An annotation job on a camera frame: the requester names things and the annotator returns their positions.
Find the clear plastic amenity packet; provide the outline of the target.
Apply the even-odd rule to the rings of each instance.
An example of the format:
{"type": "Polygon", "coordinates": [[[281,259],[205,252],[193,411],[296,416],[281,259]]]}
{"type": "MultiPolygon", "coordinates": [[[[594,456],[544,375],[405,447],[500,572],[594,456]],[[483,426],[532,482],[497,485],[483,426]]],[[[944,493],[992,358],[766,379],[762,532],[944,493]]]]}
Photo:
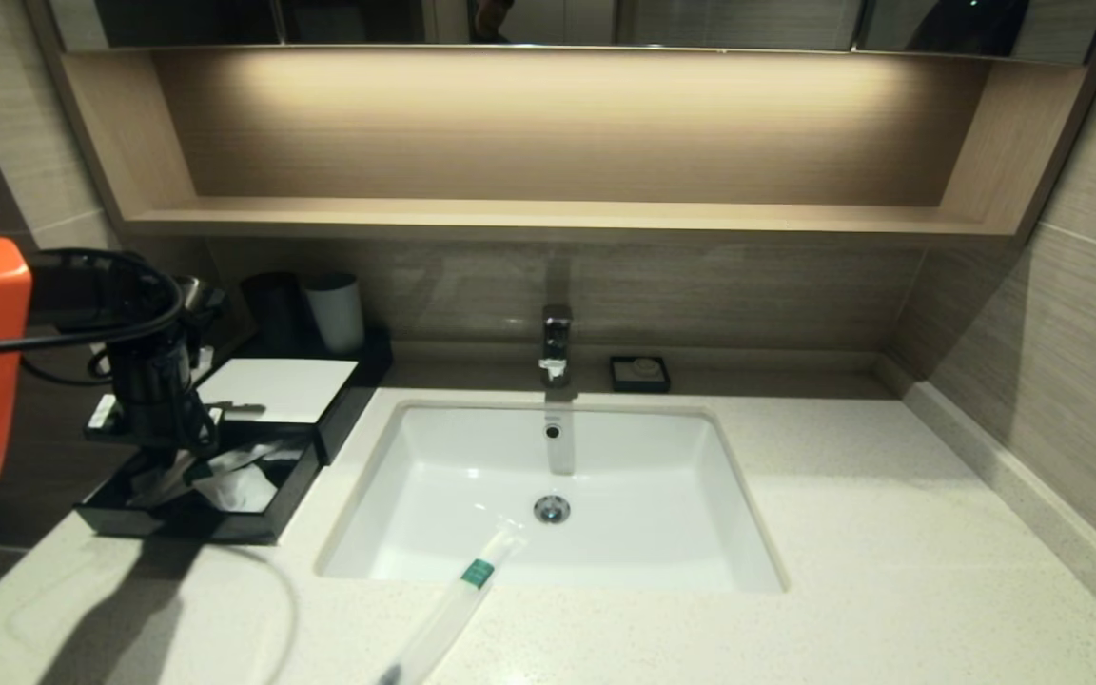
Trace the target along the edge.
{"type": "Polygon", "coordinates": [[[262,513],[278,493],[278,486],[274,486],[256,465],[213,473],[193,481],[192,489],[207,499],[213,510],[244,515],[262,513]]]}

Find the white cup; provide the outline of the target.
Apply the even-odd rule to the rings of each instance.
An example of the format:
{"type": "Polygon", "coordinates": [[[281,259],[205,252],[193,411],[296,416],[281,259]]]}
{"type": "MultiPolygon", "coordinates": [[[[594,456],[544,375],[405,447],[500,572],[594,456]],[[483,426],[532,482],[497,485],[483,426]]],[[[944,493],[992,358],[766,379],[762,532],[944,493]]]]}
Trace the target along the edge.
{"type": "Polygon", "coordinates": [[[365,324],[359,282],[354,274],[309,274],[302,277],[302,293],[327,351],[344,356],[362,349],[365,324]]]}

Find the black box drawer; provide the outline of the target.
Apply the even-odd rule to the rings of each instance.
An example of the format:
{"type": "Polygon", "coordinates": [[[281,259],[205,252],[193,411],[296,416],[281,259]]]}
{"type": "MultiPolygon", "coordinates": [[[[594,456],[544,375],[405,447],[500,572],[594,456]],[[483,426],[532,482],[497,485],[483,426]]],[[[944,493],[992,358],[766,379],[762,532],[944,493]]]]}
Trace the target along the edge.
{"type": "MultiPolygon", "coordinates": [[[[148,471],[147,450],[138,450],[109,480],[98,486],[83,501],[75,503],[75,516],[98,535],[110,538],[171,538],[196,543],[229,543],[229,545],[274,545],[290,523],[310,486],[321,471],[313,443],[300,439],[302,455],[298,460],[269,463],[260,467],[278,493],[262,513],[226,513],[213,510],[209,502],[192,490],[183,496],[144,510],[127,506],[133,495],[132,480],[148,471]]],[[[221,446],[230,450],[246,443],[221,446]]]]}

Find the white sink basin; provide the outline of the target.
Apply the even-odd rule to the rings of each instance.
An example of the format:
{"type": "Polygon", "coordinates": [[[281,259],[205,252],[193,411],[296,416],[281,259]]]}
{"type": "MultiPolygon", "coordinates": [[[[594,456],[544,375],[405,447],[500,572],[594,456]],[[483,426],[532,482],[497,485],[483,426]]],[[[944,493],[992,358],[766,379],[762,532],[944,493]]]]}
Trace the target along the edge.
{"type": "Polygon", "coordinates": [[[789,584],[713,418],[584,406],[404,403],[362,469],[321,572],[439,582],[496,529],[493,584],[778,595],[789,584]],[[543,496],[573,513],[547,525],[543,496]]]}

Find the black soap dish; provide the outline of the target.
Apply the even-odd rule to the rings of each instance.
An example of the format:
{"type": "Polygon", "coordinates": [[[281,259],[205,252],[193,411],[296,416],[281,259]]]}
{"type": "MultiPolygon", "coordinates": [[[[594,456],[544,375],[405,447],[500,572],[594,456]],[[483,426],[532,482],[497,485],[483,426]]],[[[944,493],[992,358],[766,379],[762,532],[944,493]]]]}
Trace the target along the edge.
{"type": "Polygon", "coordinates": [[[658,359],[662,367],[662,376],[657,379],[637,378],[631,370],[632,359],[638,359],[638,356],[610,357],[612,386],[615,393],[670,393],[673,383],[664,359],[652,357],[658,359]]]}

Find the chrome faucet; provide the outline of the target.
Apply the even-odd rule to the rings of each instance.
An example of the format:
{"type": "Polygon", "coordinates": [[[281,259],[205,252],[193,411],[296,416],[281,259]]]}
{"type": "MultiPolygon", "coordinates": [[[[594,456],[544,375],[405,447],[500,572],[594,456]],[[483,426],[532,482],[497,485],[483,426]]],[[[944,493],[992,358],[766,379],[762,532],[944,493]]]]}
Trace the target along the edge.
{"type": "Polygon", "coordinates": [[[537,361],[548,389],[566,387],[570,373],[570,334],[573,309],[566,304],[543,307],[543,351],[537,361]]]}

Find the black cup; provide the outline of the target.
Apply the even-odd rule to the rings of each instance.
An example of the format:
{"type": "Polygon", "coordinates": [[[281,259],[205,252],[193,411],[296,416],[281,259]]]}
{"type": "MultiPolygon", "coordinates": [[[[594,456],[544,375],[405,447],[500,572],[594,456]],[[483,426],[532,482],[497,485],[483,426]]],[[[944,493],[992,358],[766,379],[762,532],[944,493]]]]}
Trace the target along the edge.
{"type": "Polygon", "coordinates": [[[308,351],[305,302],[295,273],[253,274],[240,282],[240,288],[269,354],[296,357],[308,351]]]}

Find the toothbrush packet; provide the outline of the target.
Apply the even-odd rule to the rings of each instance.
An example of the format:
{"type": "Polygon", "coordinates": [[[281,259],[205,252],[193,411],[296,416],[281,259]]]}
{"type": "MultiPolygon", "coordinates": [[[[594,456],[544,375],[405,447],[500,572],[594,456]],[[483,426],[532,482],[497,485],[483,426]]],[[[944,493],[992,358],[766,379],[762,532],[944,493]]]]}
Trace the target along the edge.
{"type": "Polygon", "coordinates": [[[476,610],[487,598],[493,576],[526,543],[520,526],[501,525],[460,575],[445,587],[438,603],[415,625],[409,640],[383,669],[374,685],[425,685],[468,629],[476,610]]]}
{"type": "Polygon", "coordinates": [[[157,468],[132,480],[133,495],[127,506],[149,510],[161,506],[179,496],[191,493],[202,481],[216,477],[208,460],[199,460],[186,450],[180,450],[169,467],[157,468]]]}

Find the light wooden wall shelf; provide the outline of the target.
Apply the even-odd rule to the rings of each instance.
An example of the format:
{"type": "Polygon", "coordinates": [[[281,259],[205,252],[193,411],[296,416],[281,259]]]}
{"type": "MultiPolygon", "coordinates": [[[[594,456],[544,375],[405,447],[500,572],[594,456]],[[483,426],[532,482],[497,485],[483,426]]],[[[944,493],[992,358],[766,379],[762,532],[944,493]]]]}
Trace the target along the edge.
{"type": "Polygon", "coordinates": [[[141,237],[1018,246],[1096,95],[1096,57],[42,53],[141,237]]]}

